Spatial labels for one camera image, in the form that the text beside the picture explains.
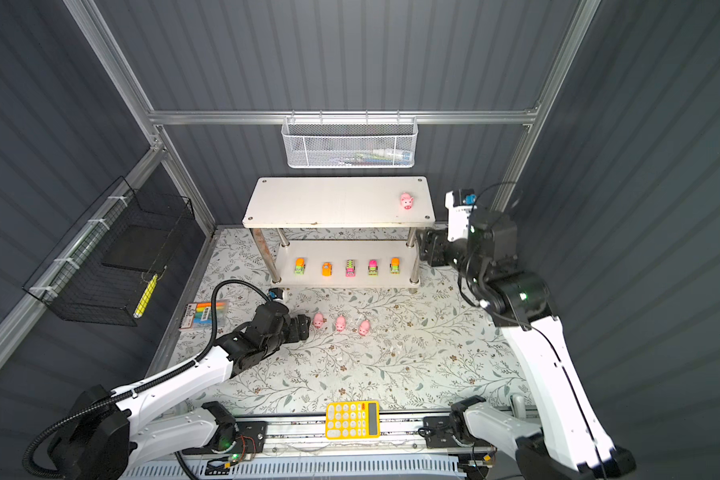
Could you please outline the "green orange mixer truck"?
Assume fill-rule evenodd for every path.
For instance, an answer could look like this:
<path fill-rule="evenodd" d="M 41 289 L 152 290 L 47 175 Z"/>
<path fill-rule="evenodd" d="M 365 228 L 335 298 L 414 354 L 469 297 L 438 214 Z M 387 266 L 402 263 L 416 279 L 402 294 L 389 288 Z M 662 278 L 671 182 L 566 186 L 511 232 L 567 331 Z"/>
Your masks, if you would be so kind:
<path fill-rule="evenodd" d="M 295 275 L 303 275 L 305 273 L 305 269 L 306 269 L 305 259 L 301 258 L 301 257 L 297 258 L 295 261 L 295 266 L 294 266 L 294 274 Z"/>

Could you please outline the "orange toy bulldozer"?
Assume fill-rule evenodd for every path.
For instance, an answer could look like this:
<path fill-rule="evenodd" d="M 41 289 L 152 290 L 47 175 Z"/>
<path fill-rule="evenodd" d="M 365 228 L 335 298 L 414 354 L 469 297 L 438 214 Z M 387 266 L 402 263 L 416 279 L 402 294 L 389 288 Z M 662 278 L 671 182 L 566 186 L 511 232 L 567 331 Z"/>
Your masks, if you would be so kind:
<path fill-rule="evenodd" d="M 330 276 L 332 275 L 332 272 L 333 272 L 332 264 L 331 264 L 330 262 L 325 262 L 325 263 L 322 265 L 321 272 L 322 272 L 322 275 L 323 275 L 324 277 L 330 277 Z"/>

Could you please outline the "pink green toy truck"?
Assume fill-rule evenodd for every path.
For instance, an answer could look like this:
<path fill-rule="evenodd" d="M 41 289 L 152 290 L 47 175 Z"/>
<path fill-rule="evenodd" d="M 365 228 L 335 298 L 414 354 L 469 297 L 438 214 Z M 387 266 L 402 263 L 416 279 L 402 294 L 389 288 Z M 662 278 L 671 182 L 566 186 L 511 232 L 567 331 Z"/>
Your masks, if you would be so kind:
<path fill-rule="evenodd" d="M 356 264 L 353 259 L 346 261 L 345 276 L 346 277 L 355 277 L 356 276 Z"/>

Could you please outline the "green orange toy truck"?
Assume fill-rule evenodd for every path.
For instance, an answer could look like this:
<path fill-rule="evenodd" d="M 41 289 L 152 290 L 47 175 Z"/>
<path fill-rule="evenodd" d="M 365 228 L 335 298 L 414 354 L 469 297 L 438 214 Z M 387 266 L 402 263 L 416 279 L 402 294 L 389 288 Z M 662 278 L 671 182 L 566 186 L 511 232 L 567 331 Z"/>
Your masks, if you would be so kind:
<path fill-rule="evenodd" d="M 390 261 L 390 273 L 398 275 L 400 273 L 401 260 L 399 257 L 393 257 Z"/>

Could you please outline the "green pink mixer truck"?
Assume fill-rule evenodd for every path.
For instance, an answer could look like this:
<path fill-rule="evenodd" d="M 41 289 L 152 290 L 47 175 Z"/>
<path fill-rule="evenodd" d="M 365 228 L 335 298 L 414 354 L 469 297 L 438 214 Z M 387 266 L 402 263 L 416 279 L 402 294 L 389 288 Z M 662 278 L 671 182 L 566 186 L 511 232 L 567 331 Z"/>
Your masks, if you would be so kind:
<path fill-rule="evenodd" d="M 376 260 L 370 260 L 368 263 L 368 275 L 377 276 L 379 273 L 378 262 Z"/>

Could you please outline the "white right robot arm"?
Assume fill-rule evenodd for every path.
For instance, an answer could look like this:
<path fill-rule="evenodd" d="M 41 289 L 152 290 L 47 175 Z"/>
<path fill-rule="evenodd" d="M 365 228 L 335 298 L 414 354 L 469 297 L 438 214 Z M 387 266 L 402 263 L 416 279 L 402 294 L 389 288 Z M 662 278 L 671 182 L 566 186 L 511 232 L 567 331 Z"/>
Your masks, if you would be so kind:
<path fill-rule="evenodd" d="M 520 267 L 517 226 L 500 211 L 451 206 L 448 226 L 423 235 L 427 263 L 457 272 L 457 291 L 485 311 L 509 345 L 540 421 L 509 415 L 481 396 L 452 405 L 454 439 L 486 442 L 511 456 L 525 479 L 618 479 L 636 469 L 592 408 L 566 346 L 545 281 Z"/>

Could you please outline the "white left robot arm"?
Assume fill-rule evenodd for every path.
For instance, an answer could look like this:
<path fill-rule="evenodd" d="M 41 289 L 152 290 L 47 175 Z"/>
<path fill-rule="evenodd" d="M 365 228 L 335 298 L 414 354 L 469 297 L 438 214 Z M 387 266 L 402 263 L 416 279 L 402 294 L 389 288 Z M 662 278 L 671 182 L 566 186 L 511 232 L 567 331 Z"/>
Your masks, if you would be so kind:
<path fill-rule="evenodd" d="M 81 395 L 71 421 L 55 431 L 48 456 L 63 479 L 117 479 L 128 469 L 186 449 L 236 452 L 236 419 L 219 402 L 176 414 L 179 403 L 230 380 L 308 339 L 311 319 L 281 302 L 257 307 L 252 321 L 216 339 L 202 359 L 190 359 L 117 389 L 111 403 L 101 389 Z"/>

